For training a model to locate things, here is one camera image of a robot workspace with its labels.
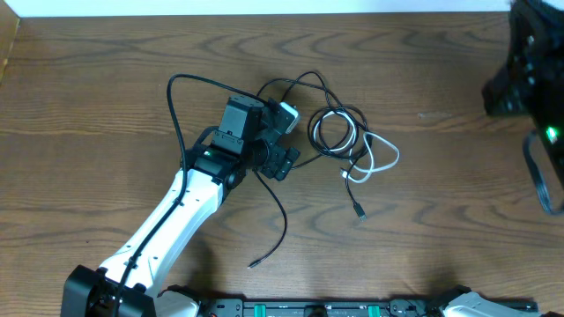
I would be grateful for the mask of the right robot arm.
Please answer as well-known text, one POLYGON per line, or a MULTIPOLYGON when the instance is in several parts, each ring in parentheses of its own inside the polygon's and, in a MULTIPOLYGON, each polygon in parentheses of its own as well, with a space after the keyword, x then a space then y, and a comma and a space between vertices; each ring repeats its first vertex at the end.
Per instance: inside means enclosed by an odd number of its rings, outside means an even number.
POLYGON ((490 116, 528 115, 563 180, 563 10, 516 0, 508 13, 506 62, 482 88, 490 116))

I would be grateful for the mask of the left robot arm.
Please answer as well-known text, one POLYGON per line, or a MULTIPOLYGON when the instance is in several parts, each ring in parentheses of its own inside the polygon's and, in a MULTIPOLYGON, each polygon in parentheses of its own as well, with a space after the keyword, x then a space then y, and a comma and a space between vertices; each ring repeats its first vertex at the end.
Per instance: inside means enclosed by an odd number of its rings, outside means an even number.
POLYGON ((169 270, 197 229, 251 169, 282 181, 300 156, 278 140, 300 120, 285 102, 233 95, 221 123, 183 151, 181 169, 151 215, 97 269, 77 266, 65 281, 63 316, 195 316, 200 304, 165 291, 169 270))

